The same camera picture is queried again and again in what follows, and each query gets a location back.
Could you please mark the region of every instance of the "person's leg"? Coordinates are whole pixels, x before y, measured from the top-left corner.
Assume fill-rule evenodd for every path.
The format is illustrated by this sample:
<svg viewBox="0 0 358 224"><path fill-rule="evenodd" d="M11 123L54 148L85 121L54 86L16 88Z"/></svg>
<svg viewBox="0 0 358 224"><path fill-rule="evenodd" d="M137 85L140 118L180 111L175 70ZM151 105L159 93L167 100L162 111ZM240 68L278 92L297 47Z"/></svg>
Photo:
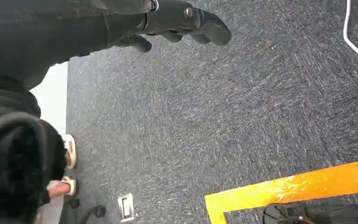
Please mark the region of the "person's leg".
<svg viewBox="0 0 358 224"><path fill-rule="evenodd" d="M69 169L73 169L76 166L76 145L75 140L70 134L63 136L65 152L65 161ZM76 193L76 181L65 176L57 184L53 184L48 187L48 195L50 199L62 196L62 195L73 195Z"/></svg>
<svg viewBox="0 0 358 224"><path fill-rule="evenodd" d="M48 189L50 199L62 195L74 195L76 193L76 181L65 176L60 182Z"/></svg>

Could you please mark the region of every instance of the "yellow floor marking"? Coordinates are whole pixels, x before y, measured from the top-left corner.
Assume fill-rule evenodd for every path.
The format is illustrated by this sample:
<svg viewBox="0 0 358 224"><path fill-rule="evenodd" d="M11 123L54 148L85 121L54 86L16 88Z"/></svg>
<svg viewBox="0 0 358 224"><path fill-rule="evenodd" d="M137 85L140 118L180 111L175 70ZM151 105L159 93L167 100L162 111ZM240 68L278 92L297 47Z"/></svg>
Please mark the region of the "yellow floor marking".
<svg viewBox="0 0 358 224"><path fill-rule="evenodd" d="M206 195L211 224L226 224L224 212L358 193L358 162Z"/></svg>

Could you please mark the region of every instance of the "white cable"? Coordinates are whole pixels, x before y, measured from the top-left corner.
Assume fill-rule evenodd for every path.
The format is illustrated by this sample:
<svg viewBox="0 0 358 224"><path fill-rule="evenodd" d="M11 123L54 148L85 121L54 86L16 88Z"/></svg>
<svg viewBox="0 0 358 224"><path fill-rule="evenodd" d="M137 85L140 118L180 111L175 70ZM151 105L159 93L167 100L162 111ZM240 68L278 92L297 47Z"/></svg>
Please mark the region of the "white cable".
<svg viewBox="0 0 358 224"><path fill-rule="evenodd" d="M347 0L346 2L346 16L344 21L344 40L357 54L358 48L348 39L348 22L349 16L351 15L351 0Z"/></svg>

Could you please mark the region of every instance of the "chair wheel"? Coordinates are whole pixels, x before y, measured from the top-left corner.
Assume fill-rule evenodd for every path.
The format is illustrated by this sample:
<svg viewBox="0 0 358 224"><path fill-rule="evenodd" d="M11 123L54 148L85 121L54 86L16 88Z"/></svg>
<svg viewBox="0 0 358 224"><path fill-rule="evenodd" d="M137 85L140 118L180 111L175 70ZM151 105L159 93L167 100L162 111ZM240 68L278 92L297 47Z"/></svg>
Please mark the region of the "chair wheel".
<svg viewBox="0 0 358 224"><path fill-rule="evenodd" d="M102 218L105 216L106 213L106 208L103 207L102 205L98 205L98 207L96 208L94 214L97 218Z"/></svg>

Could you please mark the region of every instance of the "sandal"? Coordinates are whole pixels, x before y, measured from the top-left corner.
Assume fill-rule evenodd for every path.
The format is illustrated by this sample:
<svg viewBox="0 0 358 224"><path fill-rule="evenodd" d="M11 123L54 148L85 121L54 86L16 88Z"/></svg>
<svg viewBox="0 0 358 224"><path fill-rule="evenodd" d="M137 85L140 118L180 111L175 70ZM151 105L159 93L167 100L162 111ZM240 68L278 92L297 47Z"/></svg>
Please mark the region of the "sandal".
<svg viewBox="0 0 358 224"><path fill-rule="evenodd" d="M70 192L67 193L66 195L76 194L76 191L77 191L76 180L70 179L68 176L65 176L62 178L62 180L60 182L67 183L70 185Z"/></svg>
<svg viewBox="0 0 358 224"><path fill-rule="evenodd" d="M67 149L70 158L70 164L67 165L67 167L69 169L73 169L77 164L75 140L73 139L72 135L66 134L63 137L63 141L64 141L64 147Z"/></svg>

